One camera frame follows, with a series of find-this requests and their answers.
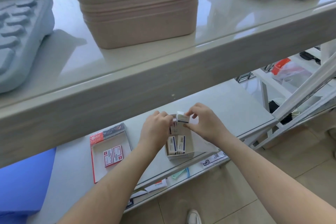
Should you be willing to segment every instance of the shoe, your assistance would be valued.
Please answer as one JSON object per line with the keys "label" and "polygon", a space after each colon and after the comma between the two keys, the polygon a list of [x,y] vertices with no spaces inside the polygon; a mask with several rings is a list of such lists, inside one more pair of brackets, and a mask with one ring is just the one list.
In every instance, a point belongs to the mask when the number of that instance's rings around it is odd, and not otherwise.
{"label": "shoe", "polygon": [[201,217],[196,210],[192,209],[188,212],[187,224],[202,224]]}

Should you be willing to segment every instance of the beige storage box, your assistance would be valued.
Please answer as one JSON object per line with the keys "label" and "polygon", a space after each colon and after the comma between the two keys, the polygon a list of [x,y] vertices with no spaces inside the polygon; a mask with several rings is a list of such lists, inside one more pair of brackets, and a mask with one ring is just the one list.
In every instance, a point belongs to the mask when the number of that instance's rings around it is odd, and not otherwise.
{"label": "beige storage box", "polygon": [[97,45],[119,48],[195,31],[198,0],[78,0]]}

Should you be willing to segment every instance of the open cardboard box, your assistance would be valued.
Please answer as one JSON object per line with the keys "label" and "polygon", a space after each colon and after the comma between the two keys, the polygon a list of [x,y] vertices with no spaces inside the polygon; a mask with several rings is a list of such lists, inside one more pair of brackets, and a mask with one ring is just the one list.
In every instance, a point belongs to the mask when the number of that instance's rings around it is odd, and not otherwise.
{"label": "open cardboard box", "polygon": [[[198,117],[196,119],[190,118],[189,123],[197,124]],[[179,159],[179,158],[193,158],[195,153],[212,152],[213,154],[219,152],[220,150],[214,146],[212,143],[205,141],[195,132],[191,131],[189,128],[185,128],[182,122],[177,123],[177,133],[172,130],[172,134],[169,136],[185,136],[185,154],[168,155],[167,144],[165,146],[166,156],[169,160]]]}
{"label": "open cardboard box", "polygon": [[130,143],[126,134],[126,127],[121,123],[115,127],[90,136],[93,182],[97,183],[118,163],[105,167],[103,152],[121,145],[124,159],[131,153]]}

